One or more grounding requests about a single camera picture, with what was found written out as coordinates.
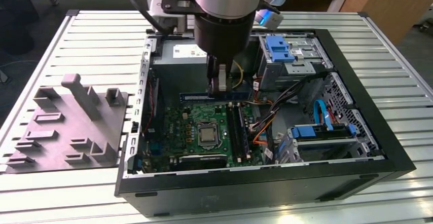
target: aluminum table surface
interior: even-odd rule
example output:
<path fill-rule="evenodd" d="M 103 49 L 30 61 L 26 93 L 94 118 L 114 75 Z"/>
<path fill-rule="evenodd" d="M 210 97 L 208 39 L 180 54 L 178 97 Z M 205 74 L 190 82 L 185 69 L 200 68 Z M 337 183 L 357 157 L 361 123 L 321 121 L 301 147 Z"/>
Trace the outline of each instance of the aluminum table surface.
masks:
<path fill-rule="evenodd" d="M 146 218 L 114 197 L 117 168 L 0 175 L 0 223 L 424 223 L 433 217 L 432 90 L 369 18 L 356 13 L 285 13 L 281 28 L 325 28 L 373 97 L 417 170 L 343 201 Z M 149 22 L 135 11 L 67 16 L 0 129 L 0 172 L 26 130 L 41 86 L 59 93 L 79 73 L 97 92 L 118 87 L 134 100 Z"/>

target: label sticker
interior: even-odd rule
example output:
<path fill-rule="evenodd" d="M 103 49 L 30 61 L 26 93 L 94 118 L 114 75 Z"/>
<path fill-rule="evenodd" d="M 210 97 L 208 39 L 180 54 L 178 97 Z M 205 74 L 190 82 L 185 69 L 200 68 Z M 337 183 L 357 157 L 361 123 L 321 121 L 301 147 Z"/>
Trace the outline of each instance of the label sticker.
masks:
<path fill-rule="evenodd" d="M 293 54 L 293 55 L 303 55 L 303 51 L 301 51 L 301 49 L 293 49 L 293 50 L 292 50 L 292 54 Z"/>
<path fill-rule="evenodd" d="M 197 44 L 178 44 L 174 46 L 174 58 L 205 58 L 206 52 Z"/>
<path fill-rule="evenodd" d="M 253 82 L 253 90 L 254 91 L 258 91 L 258 86 L 260 86 L 260 82 L 258 81 L 254 81 Z"/>
<path fill-rule="evenodd" d="M 274 154 L 272 153 L 272 151 L 266 148 L 266 150 L 265 150 L 265 155 L 270 158 L 270 159 L 273 159 L 273 156 L 274 156 Z"/>

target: ram slot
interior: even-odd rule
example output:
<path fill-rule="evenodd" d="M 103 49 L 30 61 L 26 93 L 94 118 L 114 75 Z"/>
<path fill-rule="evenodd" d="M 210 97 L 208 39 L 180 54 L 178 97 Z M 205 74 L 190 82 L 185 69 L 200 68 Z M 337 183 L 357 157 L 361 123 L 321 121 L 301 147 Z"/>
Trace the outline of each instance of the ram slot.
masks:
<path fill-rule="evenodd" d="M 242 157 L 245 159 L 250 159 L 250 146 L 249 146 L 249 135 L 245 127 L 245 117 L 242 113 L 242 107 L 234 106 L 237 121 L 240 122 L 240 127 L 237 128 L 238 136 L 241 138 L 241 148 L 242 148 Z"/>
<path fill-rule="evenodd" d="M 226 115 L 228 115 L 229 136 L 230 136 L 230 144 L 232 144 L 234 161 L 242 162 L 241 140 L 237 134 L 237 126 L 236 126 L 238 121 L 236 120 L 236 112 L 232 105 L 226 106 Z"/>

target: black cable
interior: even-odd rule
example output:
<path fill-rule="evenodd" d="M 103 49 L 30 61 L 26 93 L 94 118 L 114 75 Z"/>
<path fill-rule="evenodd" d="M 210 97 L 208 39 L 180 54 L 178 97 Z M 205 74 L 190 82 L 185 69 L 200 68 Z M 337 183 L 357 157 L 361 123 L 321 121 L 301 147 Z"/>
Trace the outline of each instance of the black cable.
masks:
<path fill-rule="evenodd" d="M 290 100 L 293 97 L 297 96 L 298 92 L 301 91 L 304 85 L 311 82 L 315 79 L 324 78 L 328 76 L 329 72 L 320 72 L 317 74 L 313 74 L 311 76 L 304 77 L 289 89 L 286 89 L 281 95 L 278 96 L 277 100 L 274 101 L 273 105 L 269 108 L 268 114 L 264 116 L 262 120 L 254 124 L 253 128 L 257 128 L 260 125 L 262 125 L 265 122 L 268 122 L 273 116 L 277 114 L 280 110 L 280 105 Z"/>
<path fill-rule="evenodd" d="M 164 27 L 158 21 L 154 19 L 154 17 L 149 14 L 147 10 L 145 10 L 137 3 L 137 0 L 130 0 L 134 8 L 141 12 L 141 14 L 147 19 L 149 23 L 156 27 L 156 29 L 165 35 L 170 34 L 170 30 L 168 27 Z"/>
<path fill-rule="evenodd" d="M 273 123 L 270 123 L 268 129 L 266 129 L 266 141 L 268 141 L 268 149 L 273 153 L 273 158 L 270 159 L 266 157 L 266 165 L 273 164 L 276 160 L 276 154 L 274 154 L 274 138 L 273 138 Z"/>

